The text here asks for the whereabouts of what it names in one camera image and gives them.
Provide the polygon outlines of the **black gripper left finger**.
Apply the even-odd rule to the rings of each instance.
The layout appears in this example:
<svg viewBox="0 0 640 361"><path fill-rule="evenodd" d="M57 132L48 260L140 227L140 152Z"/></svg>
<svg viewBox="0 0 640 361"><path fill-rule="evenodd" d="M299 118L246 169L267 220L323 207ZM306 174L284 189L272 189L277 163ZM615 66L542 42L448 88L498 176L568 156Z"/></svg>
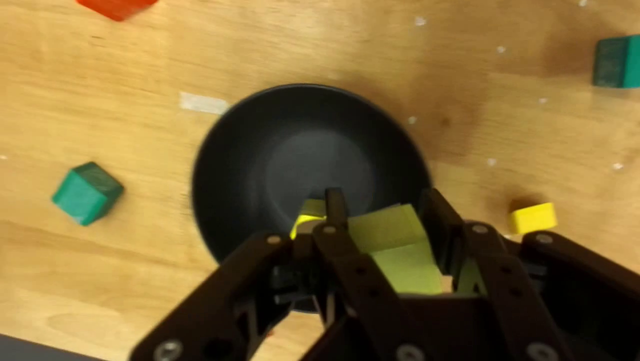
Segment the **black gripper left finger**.
<svg viewBox="0 0 640 361"><path fill-rule="evenodd" d="M309 236L256 236L174 307L130 361L248 361L299 305L316 309L312 360L360 354L396 361L415 344L401 299L372 258L349 237L349 207L324 194L327 220Z"/></svg>

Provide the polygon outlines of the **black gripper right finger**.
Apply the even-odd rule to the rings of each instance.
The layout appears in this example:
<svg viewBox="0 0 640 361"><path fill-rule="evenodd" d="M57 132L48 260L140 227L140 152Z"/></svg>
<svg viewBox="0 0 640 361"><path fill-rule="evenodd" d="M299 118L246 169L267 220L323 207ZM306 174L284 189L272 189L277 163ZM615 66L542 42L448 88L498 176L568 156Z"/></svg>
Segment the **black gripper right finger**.
<svg viewBox="0 0 640 361"><path fill-rule="evenodd" d="M427 305L444 361L640 361L640 276L559 236L514 243L421 196L434 263L454 293Z"/></svg>

